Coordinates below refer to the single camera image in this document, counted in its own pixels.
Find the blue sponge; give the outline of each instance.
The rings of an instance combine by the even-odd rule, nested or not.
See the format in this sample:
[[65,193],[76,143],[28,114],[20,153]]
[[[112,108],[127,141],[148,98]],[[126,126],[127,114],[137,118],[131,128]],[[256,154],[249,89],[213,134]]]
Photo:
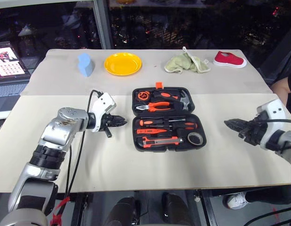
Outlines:
[[78,63],[79,71],[85,76],[89,77],[94,69],[94,64],[87,53],[79,55]]

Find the pliers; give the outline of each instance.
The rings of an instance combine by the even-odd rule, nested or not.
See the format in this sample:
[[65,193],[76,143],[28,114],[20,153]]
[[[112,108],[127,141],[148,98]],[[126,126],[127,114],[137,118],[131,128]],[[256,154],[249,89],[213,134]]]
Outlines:
[[148,105],[140,105],[137,106],[136,109],[138,110],[148,110],[149,112],[155,111],[165,111],[170,110],[170,108],[156,108],[158,106],[169,106],[169,102],[156,102],[156,103],[149,103]]

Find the person's foot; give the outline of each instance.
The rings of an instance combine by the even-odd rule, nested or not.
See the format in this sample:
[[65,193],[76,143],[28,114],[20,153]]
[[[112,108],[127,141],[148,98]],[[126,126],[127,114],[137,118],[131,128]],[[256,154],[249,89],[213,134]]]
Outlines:
[[245,207],[249,202],[245,199],[246,192],[232,194],[226,197],[224,204],[228,209],[239,210]]

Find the white shoe sole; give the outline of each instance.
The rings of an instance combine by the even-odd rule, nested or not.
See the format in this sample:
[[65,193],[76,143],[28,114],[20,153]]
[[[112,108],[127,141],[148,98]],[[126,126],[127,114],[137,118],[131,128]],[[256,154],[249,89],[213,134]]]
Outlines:
[[213,63],[217,66],[228,66],[228,67],[234,67],[234,68],[243,68],[247,65],[247,61],[245,59],[243,59],[244,62],[241,65],[233,65],[233,64],[229,64],[229,63],[220,63],[217,62],[216,60],[213,60]]

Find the tabletop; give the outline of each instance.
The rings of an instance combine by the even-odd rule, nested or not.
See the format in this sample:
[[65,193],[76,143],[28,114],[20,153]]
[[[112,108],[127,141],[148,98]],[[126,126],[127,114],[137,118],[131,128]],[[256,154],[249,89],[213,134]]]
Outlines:
[[[224,50],[246,58],[240,50]],[[129,52],[142,60],[141,69],[129,76],[115,76],[104,69],[105,59],[114,53]],[[215,66],[212,62],[218,50],[189,50],[201,60],[207,59],[211,70],[207,73],[183,71],[167,73],[164,66],[183,50],[159,49],[51,49],[31,76],[21,95],[88,95],[92,89],[111,95],[131,95],[139,87],[154,87],[157,81],[164,86],[185,87],[191,94],[215,93],[272,93],[258,71],[248,62],[241,69]],[[90,77],[78,70],[78,56],[90,55],[95,63]]]
[[[112,114],[128,124],[104,132],[86,132],[85,143],[72,188],[73,192],[229,188],[291,183],[291,165],[270,150],[245,143],[224,120],[251,120],[256,108],[277,99],[275,94],[192,95],[196,114],[204,127],[207,144],[198,150],[164,153],[139,152],[132,135],[131,96],[114,96]],[[59,108],[85,109],[88,96],[22,96],[0,131],[0,192],[11,192],[38,140]],[[283,130],[291,130],[286,123]],[[81,133],[73,144],[74,166]],[[63,192],[69,155],[56,180]]]

